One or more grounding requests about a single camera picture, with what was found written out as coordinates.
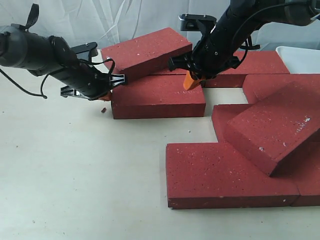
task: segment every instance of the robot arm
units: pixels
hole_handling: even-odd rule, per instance
[[[43,37],[29,32],[38,16],[39,6],[33,4],[26,26],[0,26],[1,66],[26,69],[37,77],[52,76],[66,84],[60,92],[63,97],[104,100],[108,99],[106,96],[113,88],[127,83],[124,75],[112,74],[115,62],[111,58],[104,61],[112,61],[109,73],[102,73],[94,67],[97,63],[92,62],[92,57],[98,54],[96,42],[71,48],[62,37]],[[2,70],[1,73],[19,87]],[[31,95],[45,98],[42,91],[41,95]]]
[[[248,50],[258,49],[250,44],[251,34],[263,25],[275,22],[307,26],[319,13],[320,0],[231,0],[218,22],[212,16],[181,15],[181,30],[200,31],[202,38],[193,51],[172,57],[169,69],[188,70],[184,88],[193,89],[223,71],[236,69]],[[246,50],[242,60],[233,56],[239,48]]]

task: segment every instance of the orange gripper tip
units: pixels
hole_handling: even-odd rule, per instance
[[[198,87],[200,85],[201,81],[203,81],[203,80],[202,79],[194,80],[191,77],[190,72],[187,71],[184,82],[183,82],[183,87],[185,90],[189,91],[189,90],[192,90],[192,89],[195,89],[196,87]]]
[[[105,101],[105,102],[109,102],[109,101],[111,101],[111,97],[112,97],[112,93],[111,93],[111,91],[109,91],[107,93],[107,95],[104,95],[104,96],[100,97],[99,100],[102,100],[102,101]]]

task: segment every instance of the white backdrop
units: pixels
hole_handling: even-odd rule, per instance
[[[100,48],[171,27],[179,31],[180,14],[207,14],[219,19],[229,0],[0,0],[0,25],[25,24],[32,3],[40,6],[30,30],[64,37],[70,46],[98,42]],[[255,32],[261,50],[277,46],[320,49],[320,23],[307,27],[270,23]],[[199,33],[180,32],[196,44]]]

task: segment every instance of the white table surface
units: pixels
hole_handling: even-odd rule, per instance
[[[166,144],[216,142],[213,105],[247,103],[241,89],[205,89],[202,118],[114,120],[62,86],[48,78],[44,100],[0,76],[0,240],[319,239],[319,207],[167,207]]]

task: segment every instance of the white wall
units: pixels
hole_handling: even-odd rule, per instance
[[[103,48],[171,27],[179,31],[178,16],[207,14],[220,18],[228,0],[0,0],[0,25],[25,24],[32,3],[40,6],[38,23],[31,32],[64,37],[71,46],[98,42]],[[255,32],[262,50],[277,46],[320,49],[320,22],[307,27],[270,23]],[[180,32],[194,44],[199,33]]]

